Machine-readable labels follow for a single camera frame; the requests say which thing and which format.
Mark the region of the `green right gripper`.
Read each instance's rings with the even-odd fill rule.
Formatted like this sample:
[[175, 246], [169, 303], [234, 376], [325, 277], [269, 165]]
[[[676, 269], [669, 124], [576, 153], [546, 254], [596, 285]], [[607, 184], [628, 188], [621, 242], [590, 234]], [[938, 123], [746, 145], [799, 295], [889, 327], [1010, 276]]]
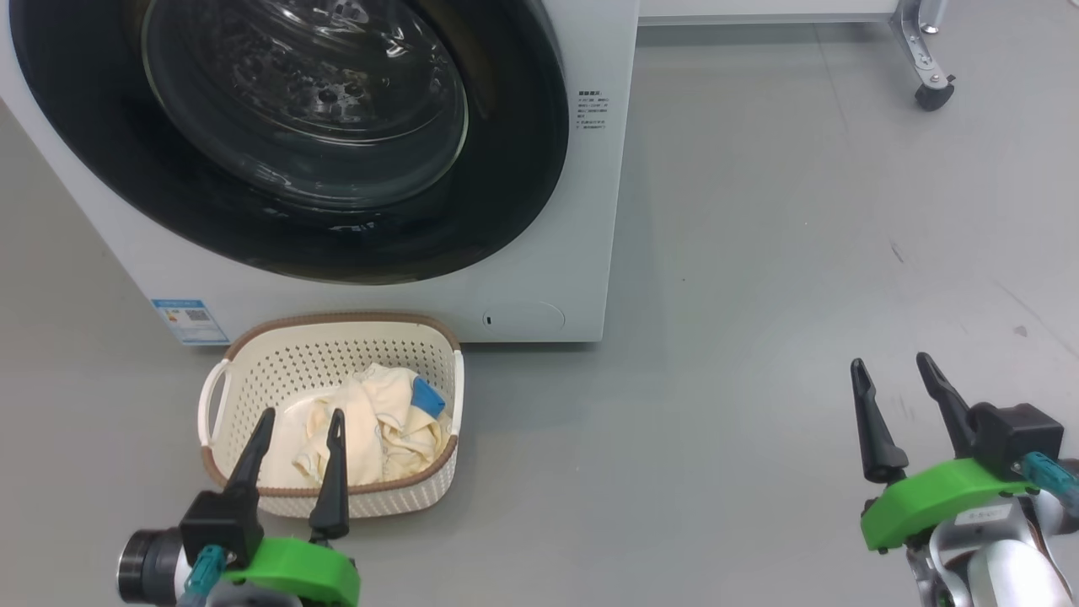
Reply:
[[861, 515], [861, 534], [870, 551], [902, 548], [941, 522], [979, 508], [1001, 496], [1025, 495], [1034, 489], [1028, 481], [1003, 480], [972, 457], [974, 430], [968, 424], [970, 408], [927, 351], [918, 351], [916, 364], [921, 383], [935, 400], [947, 427], [955, 458], [905, 479], [907, 454], [894, 439], [876, 402], [876, 388], [862, 358], [849, 368], [861, 465], [866, 481], [893, 484], [883, 491]]

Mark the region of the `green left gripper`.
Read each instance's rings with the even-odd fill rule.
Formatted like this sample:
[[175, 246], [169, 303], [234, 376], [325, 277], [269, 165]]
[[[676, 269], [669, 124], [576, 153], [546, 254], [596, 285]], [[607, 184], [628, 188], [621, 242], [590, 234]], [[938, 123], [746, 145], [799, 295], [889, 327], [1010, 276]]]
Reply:
[[[228, 499], [258, 499], [258, 477], [272, 442], [274, 408], [267, 408], [255, 424], [240, 460], [223, 489]], [[328, 607], [358, 607], [361, 576], [354, 561], [324, 544], [350, 532], [346, 415], [334, 410], [326, 446], [329, 458], [320, 481], [319, 499], [309, 515], [309, 542], [292, 537], [262, 540], [244, 569], [226, 570], [228, 583], [248, 583]]]

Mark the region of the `cream garment with blue outline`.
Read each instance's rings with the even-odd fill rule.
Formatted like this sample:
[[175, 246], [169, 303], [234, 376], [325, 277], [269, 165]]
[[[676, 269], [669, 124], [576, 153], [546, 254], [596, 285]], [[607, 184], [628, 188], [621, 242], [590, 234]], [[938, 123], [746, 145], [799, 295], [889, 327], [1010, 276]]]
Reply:
[[351, 486], [399, 481], [422, 473], [442, 454], [451, 415], [433, 420], [411, 406], [407, 368], [370, 364], [340, 385], [286, 404], [276, 415], [272, 443], [260, 472], [263, 487], [319, 488], [329, 453], [327, 431], [334, 410], [346, 415], [346, 463]]

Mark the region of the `black round washer door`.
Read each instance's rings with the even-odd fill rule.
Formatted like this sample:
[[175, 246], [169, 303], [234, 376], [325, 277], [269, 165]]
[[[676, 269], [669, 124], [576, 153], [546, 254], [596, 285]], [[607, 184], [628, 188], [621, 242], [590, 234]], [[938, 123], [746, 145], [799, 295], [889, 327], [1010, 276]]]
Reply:
[[88, 173], [185, 242], [298, 279], [416, 282], [497, 253], [550, 199], [566, 157], [566, 82], [525, 0], [401, 0], [454, 59], [469, 134], [420, 195], [354, 212], [271, 195], [185, 138], [146, 74], [149, 1], [8, 0], [3, 15], [35, 108]]

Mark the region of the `cream perforated laundry basket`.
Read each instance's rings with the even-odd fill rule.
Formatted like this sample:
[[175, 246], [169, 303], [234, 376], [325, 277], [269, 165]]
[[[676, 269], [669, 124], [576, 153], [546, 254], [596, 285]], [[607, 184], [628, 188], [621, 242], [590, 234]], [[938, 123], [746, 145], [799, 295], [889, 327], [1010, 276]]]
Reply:
[[223, 486], [265, 410], [275, 411], [272, 442], [258, 479], [267, 513], [308, 518], [319, 485], [293, 457], [304, 445], [309, 411], [369, 365], [407, 368], [443, 397], [443, 446], [416, 474], [347, 491], [352, 518], [431, 508], [451, 487], [464, 414], [461, 346], [442, 323], [415, 314], [320, 314], [259, 325], [233, 342], [201, 386], [201, 463]]

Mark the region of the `white front-load washing machine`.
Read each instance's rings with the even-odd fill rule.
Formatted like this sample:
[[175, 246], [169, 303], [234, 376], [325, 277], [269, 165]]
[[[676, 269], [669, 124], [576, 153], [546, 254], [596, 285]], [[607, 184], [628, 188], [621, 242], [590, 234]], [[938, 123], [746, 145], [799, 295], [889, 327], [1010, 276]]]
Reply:
[[[32, 105], [15, 72], [8, 0], [0, 0], [0, 96], [142, 295], [150, 303], [203, 301], [231, 343], [256, 325], [344, 311], [429, 316], [463, 342], [600, 341], [640, 0], [525, 3], [542, 12], [566, 82], [569, 137], [559, 180], [536, 219], [497, 253], [416, 282], [298, 279], [240, 264], [159, 227], [88, 173]], [[609, 97], [604, 130], [575, 128], [578, 91]]]

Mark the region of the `blue cloth item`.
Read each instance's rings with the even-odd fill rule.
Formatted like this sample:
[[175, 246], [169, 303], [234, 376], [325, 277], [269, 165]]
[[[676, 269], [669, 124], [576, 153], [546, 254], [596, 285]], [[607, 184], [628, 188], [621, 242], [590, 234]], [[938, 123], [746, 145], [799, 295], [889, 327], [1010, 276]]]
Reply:
[[426, 380], [419, 375], [412, 381], [410, 403], [411, 406], [416, 408], [416, 411], [424, 412], [433, 420], [438, 420], [443, 414], [443, 410], [446, 410], [446, 400]]

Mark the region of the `blue energy label sticker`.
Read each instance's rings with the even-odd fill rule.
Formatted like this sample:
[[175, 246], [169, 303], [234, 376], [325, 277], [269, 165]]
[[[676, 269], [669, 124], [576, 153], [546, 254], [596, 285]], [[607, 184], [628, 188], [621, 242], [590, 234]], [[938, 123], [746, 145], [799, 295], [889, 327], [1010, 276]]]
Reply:
[[211, 311], [199, 299], [152, 299], [158, 315], [185, 345], [220, 346], [231, 343]]

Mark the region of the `metal leg with black caster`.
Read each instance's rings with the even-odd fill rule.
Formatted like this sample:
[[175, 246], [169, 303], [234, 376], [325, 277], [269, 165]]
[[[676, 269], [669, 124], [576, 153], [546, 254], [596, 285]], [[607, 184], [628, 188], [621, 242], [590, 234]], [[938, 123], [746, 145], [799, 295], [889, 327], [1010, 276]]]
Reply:
[[910, 65], [920, 77], [915, 104], [927, 112], [941, 109], [955, 92], [955, 75], [941, 68], [926, 39], [939, 32], [948, 4], [950, 0], [897, 0], [888, 22], [894, 37], [907, 50]]

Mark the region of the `stainless steel washer drum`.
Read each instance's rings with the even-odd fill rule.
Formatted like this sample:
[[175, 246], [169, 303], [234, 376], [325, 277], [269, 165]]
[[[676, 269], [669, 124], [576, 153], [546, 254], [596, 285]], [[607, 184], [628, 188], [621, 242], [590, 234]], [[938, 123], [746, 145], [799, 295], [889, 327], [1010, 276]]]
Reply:
[[150, 0], [140, 35], [148, 81], [185, 138], [309, 207], [420, 195], [469, 134], [454, 59], [401, 0]]

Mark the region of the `white rack base beam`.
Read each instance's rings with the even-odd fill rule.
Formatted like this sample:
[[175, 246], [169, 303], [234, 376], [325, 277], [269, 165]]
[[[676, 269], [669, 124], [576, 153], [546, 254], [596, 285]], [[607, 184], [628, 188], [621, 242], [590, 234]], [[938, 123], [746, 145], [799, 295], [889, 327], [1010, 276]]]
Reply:
[[640, 0], [640, 26], [886, 22], [900, 0]]

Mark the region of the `small printed text label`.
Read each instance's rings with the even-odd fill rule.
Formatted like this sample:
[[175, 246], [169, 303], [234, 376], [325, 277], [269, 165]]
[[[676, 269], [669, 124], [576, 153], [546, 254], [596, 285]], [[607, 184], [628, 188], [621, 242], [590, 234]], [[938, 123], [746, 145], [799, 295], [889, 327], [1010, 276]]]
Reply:
[[574, 126], [579, 132], [601, 132], [607, 127], [609, 97], [602, 91], [578, 91]]

